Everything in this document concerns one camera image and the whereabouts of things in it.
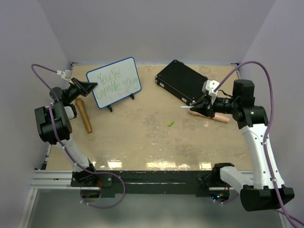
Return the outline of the black hard case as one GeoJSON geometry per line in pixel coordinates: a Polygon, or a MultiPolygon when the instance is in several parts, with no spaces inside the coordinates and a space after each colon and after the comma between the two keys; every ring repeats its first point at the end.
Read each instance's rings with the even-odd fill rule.
{"type": "Polygon", "coordinates": [[[175,59],[156,74],[155,83],[186,105],[192,105],[202,97],[202,87],[207,79],[206,76],[175,59]]]}

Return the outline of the blue framed whiteboard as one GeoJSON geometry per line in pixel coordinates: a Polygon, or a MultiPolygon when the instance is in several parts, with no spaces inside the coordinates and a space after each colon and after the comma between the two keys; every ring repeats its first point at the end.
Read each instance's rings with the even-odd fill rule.
{"type": "Polygon", "coordinates": [[[133,57],[128,57],[86,73],[90,83],[97,83],[93,96],[97,107],[106,108],[142,90],[133,57]]]}

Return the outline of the gold microphone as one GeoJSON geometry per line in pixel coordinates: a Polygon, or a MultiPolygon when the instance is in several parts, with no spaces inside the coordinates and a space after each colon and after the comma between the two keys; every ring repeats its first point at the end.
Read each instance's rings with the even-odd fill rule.
{"type": "Polygon", "coordinates": [[[79,113],[81,115],[81,118],[83,120],[87,133],[92,133],[93,129],[92,129],[90,120],[89,120],[87,112],[86,112],[84,101],[81,98],[77,98],[75,100],[75,104],[79,110],[79,113]]]}

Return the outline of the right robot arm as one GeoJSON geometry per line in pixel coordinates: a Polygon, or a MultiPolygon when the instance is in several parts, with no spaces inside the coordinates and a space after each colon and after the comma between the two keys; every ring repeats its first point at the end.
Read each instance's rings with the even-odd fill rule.
{"type": "Polygon", "coordinates": [[[280,209],[294,197],[294,190],[285,186],[272,153],[267,128],[266,111],[255,105],[255,85],[250,80],[237,79],[232,96],[218,97],[219,82],[207,80],[202,87],[203,97],[190,110],[214,118],[216,113],[230,114],[237,122],[247,143],[253,167],[253,179],[248,178],[231,163],[217,163],[204,178],[221,187],[225,183],[239,195],[246,211],[280,209]]]}

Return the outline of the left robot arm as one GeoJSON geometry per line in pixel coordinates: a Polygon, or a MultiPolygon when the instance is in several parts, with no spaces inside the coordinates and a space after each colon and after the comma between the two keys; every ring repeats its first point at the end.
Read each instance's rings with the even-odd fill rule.
{"type": "Polygon", "coordinates": [[[72,78],[67,89],[54,87],[50,90],[53,102],[48,107],[43,106],[34,111],[41,140],[56,146],[65,154],[73,168],[72,178],[86,186],[96,185],[98,174],[72,139],[70,120],[77,117],[72,102],[80,95],[89,95],[97,85],[96,82],[81,82],[72,78]]]}

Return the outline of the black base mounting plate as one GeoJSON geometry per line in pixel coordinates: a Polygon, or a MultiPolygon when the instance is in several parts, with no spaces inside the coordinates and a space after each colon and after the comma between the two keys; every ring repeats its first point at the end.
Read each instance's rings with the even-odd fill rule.
{"type": "Polygon", "coordinates": [[[209,197],[212,191],[228,190],[228,184],[214,179],[212,171],[111,171],[99,175],[94,186],[79,184],[72,178],[71,187],[79,187],[84,197],[102,198],[113,198],[124,192],[209,197]]]}

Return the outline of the pink microphone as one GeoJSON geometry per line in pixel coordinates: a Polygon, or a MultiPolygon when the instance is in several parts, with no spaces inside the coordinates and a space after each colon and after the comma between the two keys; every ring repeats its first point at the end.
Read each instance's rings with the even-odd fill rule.
{"type": "Polygon", "coordinates": [[[220,115],[220,114],[215,114],[214,117],[207,117],[207,116],[204,116],[198,112],[194,112],[194,111],[191,111],[189,110],[189,113],[191,115],[195,115],[195,116],[201,116],[201,117],[205,117],[205,118],[209,118],[209,119],[213,119],[215,121],[219,121],[219,122],[222,122],[222,123],[229,123],[230,122],[230,119],[228,117],[225,117],[223,115],[220,115]]]}

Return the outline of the white whiteboard marker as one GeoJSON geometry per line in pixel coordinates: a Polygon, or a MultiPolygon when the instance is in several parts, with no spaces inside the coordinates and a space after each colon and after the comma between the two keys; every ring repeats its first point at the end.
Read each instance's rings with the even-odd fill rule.
{"type": "Polygon", "coordinates": [[[192,108],[193,106],[180,106],[180,108],[187,108],[187,109],[190,109],[192,108]]]}

